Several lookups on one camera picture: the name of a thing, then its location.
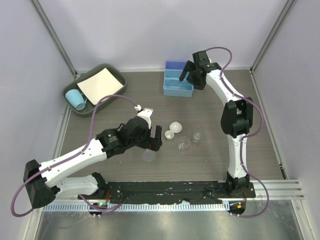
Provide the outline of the clear glass beaker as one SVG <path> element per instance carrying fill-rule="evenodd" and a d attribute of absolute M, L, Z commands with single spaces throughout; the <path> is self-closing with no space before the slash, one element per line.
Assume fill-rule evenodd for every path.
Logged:
<path fill-rule="evenodd" d="M 180 152 L 185 152 L 190 148 L 191 141 L 187 136 L 180 136 L 177 140 L 177 149 Z"/>

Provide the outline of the blue tiered organizer box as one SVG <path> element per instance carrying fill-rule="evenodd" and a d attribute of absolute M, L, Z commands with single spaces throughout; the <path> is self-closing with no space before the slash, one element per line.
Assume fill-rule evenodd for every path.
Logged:
<path fill-rule="evenodd" d="M 191 98 L 193 95 L 194 87 L 186 78 L 180 81 L 180 76 L 186 61 L 166 61 L 163 80 L 163 95 L 167 97 L 185 97 Z"/>

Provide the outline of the small clear glass bottle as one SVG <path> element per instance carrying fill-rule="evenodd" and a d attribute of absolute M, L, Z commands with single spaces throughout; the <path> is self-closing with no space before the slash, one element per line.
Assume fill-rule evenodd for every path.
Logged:
<path fill-rule="evenodd" d="M 192 144 L 193 146 L 197 147 L 200 144 L 202 139 L 202 135 L 200 132 L 195 132 L 192 136 Z"/>

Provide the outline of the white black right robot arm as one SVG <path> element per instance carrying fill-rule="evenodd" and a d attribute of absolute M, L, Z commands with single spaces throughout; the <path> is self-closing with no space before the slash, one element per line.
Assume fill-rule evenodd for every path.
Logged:
<path fill-rule="evenodd" d="M 205 50 L 192 54 L 179 77 L 187 80 L 196 90 L 211 87 L 224 105 L 220 126 L 227 136 L 229 148 L 229 166 L 226 177 L 226 193 L 238 197 L 250 185 L 247 173 L 247 139 L 253 125 L 253 106 L 225 78 L 222 68 L 212 63 Z"/>

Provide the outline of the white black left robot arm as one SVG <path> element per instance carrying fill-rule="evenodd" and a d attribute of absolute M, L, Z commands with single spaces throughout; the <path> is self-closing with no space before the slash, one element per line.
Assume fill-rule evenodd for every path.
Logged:
<path fill-rule="evenodd" d="M 85 146 L 61 157 L 39 163 L 35 159 L 25 165 L 23 182 L 31 207 L 42 208 L 56 197 L 86 195 L 97 200 L 107 192 L 107 184 L 101 174 L 94 172 L 86 177 L 71 175 L 91 164 L 123 154 L 130 148 L 139 147 L 157 152 L 162 146 L 162 127 L 152 128 L 142 117 L 131 118 L 117 128 L 105 129 Z"/>

